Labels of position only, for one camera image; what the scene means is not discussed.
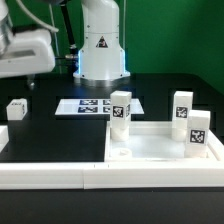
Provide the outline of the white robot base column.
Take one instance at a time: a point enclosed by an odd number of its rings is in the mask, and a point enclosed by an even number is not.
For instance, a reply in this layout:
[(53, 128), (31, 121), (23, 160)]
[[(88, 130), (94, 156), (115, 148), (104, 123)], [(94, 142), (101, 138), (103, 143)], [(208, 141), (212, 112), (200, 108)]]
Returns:
[(114, 0), (81, 0), (84, 44), (78, 52), (77, 83), (112, 86), (126, 79), (125, 51), (119, 43), (119, 6)]

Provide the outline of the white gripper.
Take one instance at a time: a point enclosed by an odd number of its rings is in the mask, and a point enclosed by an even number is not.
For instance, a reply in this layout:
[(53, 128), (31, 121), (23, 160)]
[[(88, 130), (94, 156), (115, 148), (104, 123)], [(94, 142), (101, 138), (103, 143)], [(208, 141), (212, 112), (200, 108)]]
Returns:
[(0, 78), (28, 75), (30, 90), (35, 88), (35, 74), (51, 72), (54, 67), (51, 35), (44, 29), (17, 33), (0, 56)]

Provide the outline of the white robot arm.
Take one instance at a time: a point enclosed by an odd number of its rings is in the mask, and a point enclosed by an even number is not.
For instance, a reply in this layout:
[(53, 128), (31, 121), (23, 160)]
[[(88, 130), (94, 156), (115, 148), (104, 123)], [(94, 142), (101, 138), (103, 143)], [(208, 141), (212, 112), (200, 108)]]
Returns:
[(34, 88), (36, 74), (51, 72), (55, 56), (51, 34), (42, 28), (15, 30), (5, 0), (0, 0), (0, 79), (26, 76)]

